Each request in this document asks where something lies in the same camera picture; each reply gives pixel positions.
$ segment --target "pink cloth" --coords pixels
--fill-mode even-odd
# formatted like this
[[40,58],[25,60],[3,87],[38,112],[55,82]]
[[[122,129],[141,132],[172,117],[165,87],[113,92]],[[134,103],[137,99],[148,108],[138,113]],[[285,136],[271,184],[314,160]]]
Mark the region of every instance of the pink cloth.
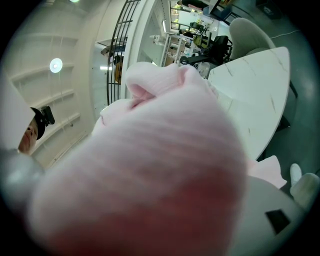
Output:
[[137,63],[126,84],[35,189],[30,234],[58,255],[225,255],[247,177],[231,122],[191,66]]

